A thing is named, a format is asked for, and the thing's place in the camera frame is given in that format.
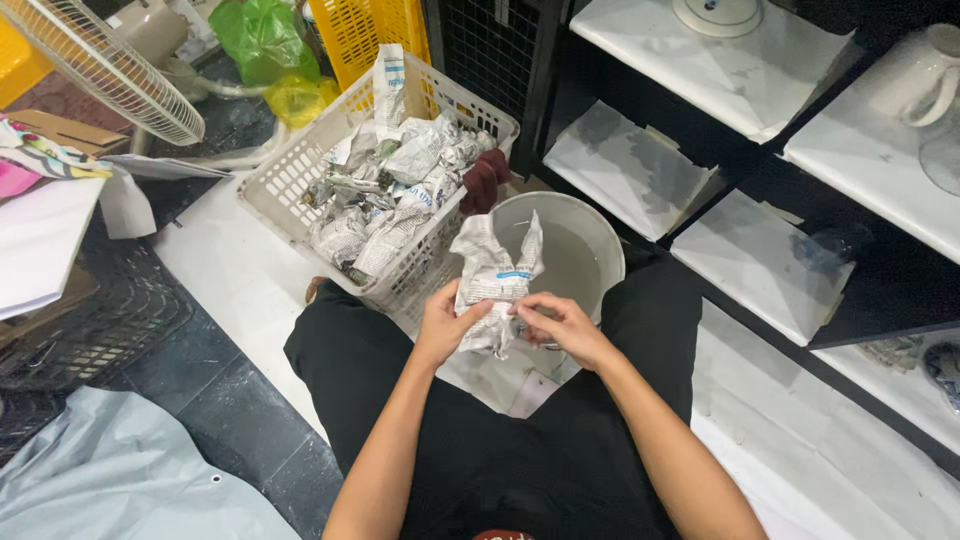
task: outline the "white plastic basket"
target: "white plastic basket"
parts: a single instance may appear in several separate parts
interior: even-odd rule
[[[510,157],[520,132],[516,120],[417,57],[405,53],[403,58],[408,116],[433,119],[444,110],[453,110],[465,127],[493,135],[500,150]],[[331,278],[368,306],[390,315],[404,331],[414,332],[420,324],[423,301],[456,272],[455,260],[448,255],[450,242],[463,224],[458,207],[466,189],[461,187],[454,193],[376,280],[363,287],[310,246],[308,230],[319,214],[299,203],[303,191],[319,178],[316,165],[320,157],[372,116],[371,70],[260,165],[243,182],[239,196],[244,207],[264,225],[315,262],[318,275]]]

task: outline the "plastic bag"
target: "plastic bag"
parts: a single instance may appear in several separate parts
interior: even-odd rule
[[[281,77],[263,91],[270,110],[294,129],[309,124],[339,95],[340,87],[329,77],[321,77],[314,83],[295,75]]]
[[[229,0],[207,19],[237,62],[246,86],[269,86],[285,75],[320,80],[320,67],[300,36],[303,23],[281,0]]]

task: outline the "brown cloth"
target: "brown cloth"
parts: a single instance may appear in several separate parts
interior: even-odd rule
[[[484,152],[464,175],[467,195],[460,201],[460,211],[464,215],[489,212],[496,204],[496,188],[512,178],[502,150],[494,148]]]

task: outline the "white mug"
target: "white mug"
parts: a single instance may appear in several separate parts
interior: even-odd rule
[[[935,24],[898,43],[856,86],[871,108],[921,127],[947,112],[958,83],[960,28]]]

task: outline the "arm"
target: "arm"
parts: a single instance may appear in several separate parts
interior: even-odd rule
[[[534,311],[548,307],[554,315]],[[667,514],[687,540],[766,534],[730,475],[572,300],[539,293],[512,308],[532,342],[556,341],[610,390]]]
[[[459,282],[448,283],[427,300],[417,344],[344,480],[324,538],[376,540],[400,535],[430,383],[467,329],[492,306],[484,301],[457,317],[453,299]]]

